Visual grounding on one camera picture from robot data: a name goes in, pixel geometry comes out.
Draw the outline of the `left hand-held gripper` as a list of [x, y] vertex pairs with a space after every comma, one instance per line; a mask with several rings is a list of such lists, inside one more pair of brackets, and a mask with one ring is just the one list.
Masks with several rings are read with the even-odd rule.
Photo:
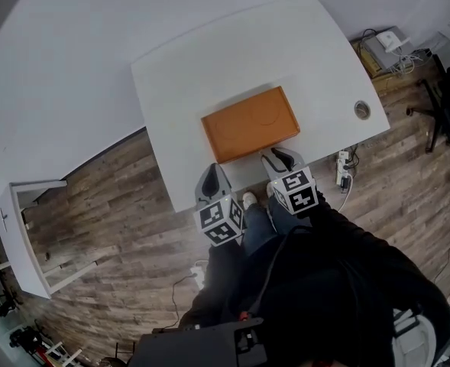
[[230, 192], [231, 184], [217, 163], [210, 164], [195, 188], [197, 202], [209, 202], [223, 196], [194, 213], [198, 231], [214, 247], [231, 242], [244, 233], [244, 210], [236, 194]]

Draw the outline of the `black tripod stand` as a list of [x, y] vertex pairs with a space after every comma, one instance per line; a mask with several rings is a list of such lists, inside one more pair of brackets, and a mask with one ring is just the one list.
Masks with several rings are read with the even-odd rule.
[[0, 317], [6, 317], [11, 311], [18, 309], [23, 303], [19, 301], [16, 291], [5, 282], [0, 272]]

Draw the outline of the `person's left forearm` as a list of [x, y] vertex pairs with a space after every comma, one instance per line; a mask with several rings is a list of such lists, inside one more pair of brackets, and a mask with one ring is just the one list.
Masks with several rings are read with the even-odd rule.
[[216, 326], [238, 320], [238, 315], [228, 307], [228, 297], [238, 281], [243, 261], [243, 249], [235, 240], [209, 249], [204, 288], [180, 319], [179, 328]]

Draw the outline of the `white side table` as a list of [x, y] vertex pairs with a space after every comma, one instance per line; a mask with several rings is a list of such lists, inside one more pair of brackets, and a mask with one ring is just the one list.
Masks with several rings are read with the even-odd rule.
[[35, 202], [21, 204], [19, 195], [22, 193], [30, 195], [33, 192], [44, 193], [66, 185], [65, 180], [9, 183], [0, 196], [0, 237], [10, 267], [23, 291], [45, 299], [50, 299], [54, 293], [98, 266], [98, 263], [93, 261], [62, 281], [50, 285], [47, 277], [61, 271], [62, 268], [57, 266], [44, 272], [34, 254], [22, 211], [31, 204], [34, 205]]

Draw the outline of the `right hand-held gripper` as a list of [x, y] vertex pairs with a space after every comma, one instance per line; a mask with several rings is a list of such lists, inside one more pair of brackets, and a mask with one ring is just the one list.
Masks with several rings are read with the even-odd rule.
[[290, 214], [297, 215], [319, 204], [316, 181], [299, 153], [273, 147], [261, 151], [260, 156], [272, 180], [271, 186], [277, 201]]

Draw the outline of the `orange storage box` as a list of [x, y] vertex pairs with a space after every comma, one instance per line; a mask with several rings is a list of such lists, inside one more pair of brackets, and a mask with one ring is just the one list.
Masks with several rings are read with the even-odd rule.
[[280, 86], [201, 118], [215, 159], [226, 164], [300, 133]]

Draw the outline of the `cardboard box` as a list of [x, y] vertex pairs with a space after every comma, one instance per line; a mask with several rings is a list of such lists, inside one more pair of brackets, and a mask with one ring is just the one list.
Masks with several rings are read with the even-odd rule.
[[386, 92], [389, 88], [390, 81], [393, 79], [393, 74], [390, 71], [382, 70], [376, 60], [361, 46], [360, 41], [352, 41], [351, 46], [370, 77], [376, 91]]

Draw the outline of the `person's blue jeans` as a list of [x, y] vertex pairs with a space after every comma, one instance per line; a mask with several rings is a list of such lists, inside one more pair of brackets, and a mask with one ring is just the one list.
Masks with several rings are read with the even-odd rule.
[[254, 204], [244, 211], [247, 226], [242, 246], [246, 256], [252, 255], [261, 246], [279, 235], [287, 235], [295, 226], [311, 226], [309, 218], [298, 219], [284, 209], [275, 196], [268, 200], [268, 209]]

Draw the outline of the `person's black jacket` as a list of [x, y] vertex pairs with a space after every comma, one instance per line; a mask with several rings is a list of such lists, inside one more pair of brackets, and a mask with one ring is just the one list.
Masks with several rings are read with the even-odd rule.
[[262, 319], [266, 367], [394, 367], [390, 265], [396, 249], [360, 229], [297, 229], [246, 258], [222, 316]]

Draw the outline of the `person's right forearm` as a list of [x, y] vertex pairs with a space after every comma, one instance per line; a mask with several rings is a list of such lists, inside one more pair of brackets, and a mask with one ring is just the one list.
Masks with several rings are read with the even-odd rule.
[[310, 215], [313, 228], [353, 258], [398, 310], [417, 308], [434, 326], [438, 346], [450, 340], [450, 307], [444, 294], [398, 248], [363, 230], [330, 207], [319, 193]]

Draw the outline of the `white router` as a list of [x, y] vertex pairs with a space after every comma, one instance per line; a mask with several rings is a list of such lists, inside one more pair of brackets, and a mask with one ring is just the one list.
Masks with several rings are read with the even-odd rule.
[[393, 31], [384, 31], [376, 35], [377, 40], [384, 47], [385, 52], [392, 53], [410, 41], [409, 37], [400, 40]]

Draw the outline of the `black chest-mounted box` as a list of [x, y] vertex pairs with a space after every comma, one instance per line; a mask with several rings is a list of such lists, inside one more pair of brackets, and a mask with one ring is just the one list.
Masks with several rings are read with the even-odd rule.
[[254, 318], [156, 330], [141, 337], [128, 367], [263, 367], [267, 354], [258, 336], [262, 323]]

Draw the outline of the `white metal rack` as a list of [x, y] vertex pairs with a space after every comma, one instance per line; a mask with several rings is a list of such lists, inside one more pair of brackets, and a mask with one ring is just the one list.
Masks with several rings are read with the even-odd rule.
[[69, 352], [62, 342], [49, 345], [45, 342], [37, 347], [36, 353], [48, 367], [84, 367], [78, 360], [83, 350]]

